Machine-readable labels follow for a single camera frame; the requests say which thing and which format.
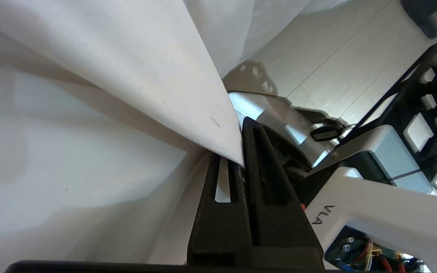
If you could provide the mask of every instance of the white floor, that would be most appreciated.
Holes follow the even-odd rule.
[[[300,14],[251,60],[264,64],[280,96],[356,123],[436,40],[397,0],[351,0]]]

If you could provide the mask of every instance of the black metal bracket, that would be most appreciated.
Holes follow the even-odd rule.
[[[428,83],[423,82],[423,75],[432,69],[435,78]],[[437,105],[433,109],[427,109],[422,98],[425,95],[432,95],[437,104],[437,43],[430,46],[421,57],[392,85],[387,93],[377,102],[377,104],[364,116],[357,126],[340,141],[340,145],[353,140],[363,133],[381,125],[392,126],[409,152],[423,169],[427,178],[432,176],[432,159],[437,157]],[[390,102],[381,116],[363,125],[373,114],[377,107],[391,96],[396,97]],[[433,132],[433,136],[427,140],[426,145],[421,151],[414,150],[409,140],[404,135],[404,130],[409,126],[411,120],[421,114]]]
[[[230,203],[215,202],[220,157],[210,160],[188,264],[324,270],[322,247],[264,128],[246,118],[242,137],[245,169],[228,162]]]

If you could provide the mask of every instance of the red wire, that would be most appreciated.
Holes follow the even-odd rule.
[[[402,261],[401,261],[401,263],[399,263],[399,272],[406,273],[406,268],[405,268],[404,263]]]
[[[382,260],[382,264],[385,267],[385,271],[392,272],[392,267],[390,266],[390,263],[387,261],[387,259],[384,256],[382,256],[381,260]]]
[[[369,245],[370,245],[370,240],[367,241],[367,245],[365,246],[364,251],[360,254],[360,256],[358,256],[355,259],[355,261],[360,261],[365,256],[365,254],[367,254],[367,251],[369,251]]]

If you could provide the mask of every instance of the white fabric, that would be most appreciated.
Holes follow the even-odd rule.
[[[0,0],[0,31],[243,164],[239,124],[219,75],[305,7],[343,1]]]
[[[0,31],[243,164],[236,114],[183,2],[0,0]]]
[[[204,152],[0,33],[0,273],[148,262]]]

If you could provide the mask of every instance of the white cloth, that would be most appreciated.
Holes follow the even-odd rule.
[[[305,7],[345,0],[185,1],[0,0],[0,31],[243,164],[239,124],[220,76]]]
[[[243,164],[236,114],[183,2],[0,0],[0,31]]]

